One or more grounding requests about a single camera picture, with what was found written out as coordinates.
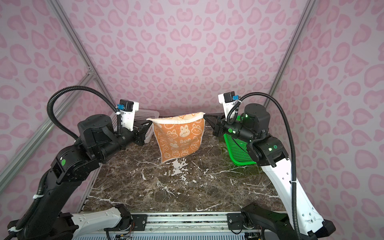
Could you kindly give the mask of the brown pattern towel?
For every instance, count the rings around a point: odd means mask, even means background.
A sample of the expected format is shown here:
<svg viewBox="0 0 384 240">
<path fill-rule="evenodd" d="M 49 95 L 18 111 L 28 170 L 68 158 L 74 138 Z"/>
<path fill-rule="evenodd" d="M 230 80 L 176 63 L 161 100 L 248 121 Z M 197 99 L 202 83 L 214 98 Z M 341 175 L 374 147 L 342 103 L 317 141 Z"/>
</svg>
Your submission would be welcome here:
<svg viewBox="0 0 384 240">
<path fill-rule="evenodd" d="M 162 163 L 199 150 L 205 130 L 205 113 L 150 119 L 161 152 Z"/>
</svg>

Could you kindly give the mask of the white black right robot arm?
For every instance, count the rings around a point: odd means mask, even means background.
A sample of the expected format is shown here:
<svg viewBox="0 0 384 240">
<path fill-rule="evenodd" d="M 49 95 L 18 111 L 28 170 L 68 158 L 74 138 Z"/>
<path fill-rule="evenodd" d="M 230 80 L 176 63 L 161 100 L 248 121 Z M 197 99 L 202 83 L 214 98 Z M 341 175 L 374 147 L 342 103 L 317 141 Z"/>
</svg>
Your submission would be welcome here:
<svg viewBox="0 0 384 240">
<path fill-rule="evenodd" d="M 257 204 L 242 208 L 247 227 L 260 226 L 277 234 L 281 240 L 317 240 L 336 231 L 334 223 L 325 220 L 312 205 L 298 181 L 282 142 L 269 134 L 270 114 L 260 104 L 248 104 L 240 120 L 228 124 L 224 114 L 205 115 L 213 135 L 226 134 L 245 142 L 246 153 L 268 176 L 286 209 L 285 214 L 266 210 Z"/>
</svg>

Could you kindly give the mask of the white plastic basket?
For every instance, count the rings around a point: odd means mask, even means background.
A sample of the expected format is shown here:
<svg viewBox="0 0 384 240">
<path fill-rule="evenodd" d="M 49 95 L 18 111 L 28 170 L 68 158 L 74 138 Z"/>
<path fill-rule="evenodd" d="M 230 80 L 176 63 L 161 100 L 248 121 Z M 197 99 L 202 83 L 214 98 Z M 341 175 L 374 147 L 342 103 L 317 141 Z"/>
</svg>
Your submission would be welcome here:
<svg viewBox="0 0 384 240">
<path fill-rule="evenodd" d="M 134 122 L 159 118 L 159 112 L 151 111 L 151 110 L 138 110 L 138 111 L 132 111 L 132 112 L 124 112 L 121 110 L 120 112 L 121 112 L 121 118 L 122 118 L 121 119 L 122 127 L 130 131 L 133 130 Z M 111 114 L 110 118 L 112 120 L 114 131 L 117 131 L 117 123 L 118 123 L 117 115 Z M 151 141 L 153 134 L 154 134 L 154 125 L 151 125 L 145 135 L 145 140 L 144 140 L 145 144 L 148 144 Z"/>
</svg>

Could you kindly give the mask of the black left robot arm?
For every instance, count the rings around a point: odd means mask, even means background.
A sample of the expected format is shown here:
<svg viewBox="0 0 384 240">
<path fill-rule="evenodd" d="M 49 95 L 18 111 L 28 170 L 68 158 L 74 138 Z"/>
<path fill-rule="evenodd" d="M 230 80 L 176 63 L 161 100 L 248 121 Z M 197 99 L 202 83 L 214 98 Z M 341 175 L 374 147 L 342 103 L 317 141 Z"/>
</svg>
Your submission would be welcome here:
<svg viewBox="0 0 384 240">
<path fill-rule="evenodd" d="M 142 146 L 152 121 L 135 121 L 131 130 L 118 120 L 114 132 L 107 115 L 93 115 L 78 123 L 75 143 L 57 154 L 39 181 L 33 203 L 24 216 L 8 225 L 8 240 L 71 240 L 79 226 L 62 213 L 68 199 L 91 172 L 129 144 Z"/>
</svg>

